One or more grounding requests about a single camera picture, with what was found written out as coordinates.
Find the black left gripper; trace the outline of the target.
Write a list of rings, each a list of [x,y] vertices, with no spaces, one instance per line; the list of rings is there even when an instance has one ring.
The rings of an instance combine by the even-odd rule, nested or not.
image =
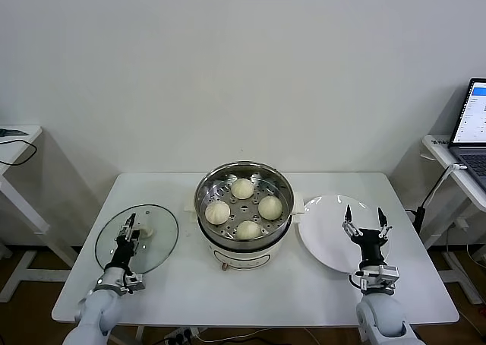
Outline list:
[[[134,256],[138,240],[140,239],[140,230],[134,228],[135,218],[136,213],[132,213],[125,223],[120,226],[115,240],[117,248],[112,260],[106,265],[106,270],[111,267],[117,267],[124,271],[130,271],[130,260]]]

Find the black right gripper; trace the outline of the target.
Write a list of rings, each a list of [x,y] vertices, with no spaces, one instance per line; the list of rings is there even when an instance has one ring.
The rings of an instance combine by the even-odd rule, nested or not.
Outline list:
[[[359,229],[352,222],[352,210],[346,206],[342,228],[353,243],[361,250],[359,269],[385,265],[381,247],[387,243],[388,232],[393,228],[388,224],[387,216],[380,207],[377,208],[380,231],[377,229]]]

